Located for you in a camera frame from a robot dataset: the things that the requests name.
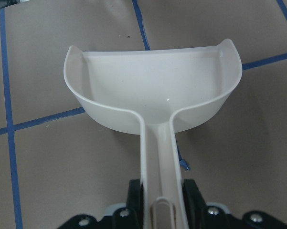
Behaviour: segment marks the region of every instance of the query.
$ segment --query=white plastic scoop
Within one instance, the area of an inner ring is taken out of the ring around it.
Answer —
[[[217,46],[136,52],[69,48],[64,78],[94,120],[140,134],[144,229],[187,229],[176,132],[221,108],[242,75],[231,40]]]

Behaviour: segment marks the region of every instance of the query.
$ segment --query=silver bolt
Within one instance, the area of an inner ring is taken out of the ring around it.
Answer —
[[[210,207],[208,208],[208,213],[210,215],[218,215],[219,214],[219,209],[216,207]]]
[[[261,223],[263,221],[263,218],[258,214],[252,214],[250,216],[250,220],[256,223]]]
[[[129,210],[127,208],[122,210],[122,211],[120,211],[120,216],[121,217],[126,217],[128,215],[129,215]]]
[[[81,227],[83,226],[87,226],[90,222],[90,219],[89,218],[84,218],[84,219],[81,219],[81,221],[78,222],[78,225],[80,225]]]

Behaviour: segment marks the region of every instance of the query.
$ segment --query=gray floor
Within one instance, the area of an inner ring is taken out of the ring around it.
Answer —
[[[287,53],[287,20],[275,0],[138,3],[151,49],[231,38],[243,64]],[[63,79],[70,45],[144,50],[130,0],[31,0],[5,8],[5,16],[15,125],[80,107]],[[0,129],[6,126],[0,45]],[[14,229],[11,150],[6,129],[0,133],[0,229]],[[54,229],[79,213],[100,219],[140,176],[139,136],[86,113],[14,137],[24,229]],[[206,201],[226,204],[237,217],[259,209],[287,223],[287,59],[244,71],[215,117],[176,137],[192,167],[182,175],[197,181]]]

